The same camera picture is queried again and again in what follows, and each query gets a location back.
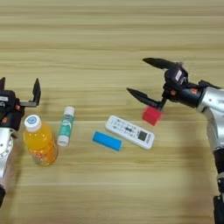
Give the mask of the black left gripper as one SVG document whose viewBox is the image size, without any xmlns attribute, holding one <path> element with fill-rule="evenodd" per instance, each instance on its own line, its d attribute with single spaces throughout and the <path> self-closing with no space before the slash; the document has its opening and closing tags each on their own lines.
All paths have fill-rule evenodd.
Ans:
<svg viewBox="0 0 224 224">
<path fill-rule="evenodd" d="M 0 91 L 5 89 L 5 77 L 0 79 Z M 32 90 L 33 100 L 28 102 L 17 101 L 13 106 L 4 106 L 0 103 L 0 128 L 19 130 L 22 117 L 25 115 L 25 108 L 36 108 L 41 96 L 39 80 L 36 80 Z"/>
</svg>

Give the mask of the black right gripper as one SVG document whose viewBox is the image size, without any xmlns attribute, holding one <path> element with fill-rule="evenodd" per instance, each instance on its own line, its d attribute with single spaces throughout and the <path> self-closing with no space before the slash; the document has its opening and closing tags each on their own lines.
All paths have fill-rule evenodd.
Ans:
<svg viewBox="0 0 224 224">
<path fill-rule="evenodd" d="M 153 67 L 159 69 L 171 69 L 176 66 L 175 62 L 158 59 L 158 58 L 144 58 L 143 61 Z M 202 95 L 202 89 L 193 83 L 178 85 L 166 82 L 163 86 L 164 92 L 162 93 L 162 100 L 160 102 L 154 101 L 148 97 L 147 94 L 138 90 L 127 88 L 129 93 L 137 100 L 145 105 L 151 106 L 161 111 L 167 100 L 170 102 L 179 102 L 190 108 L 197 108 Z"/>
</svg>

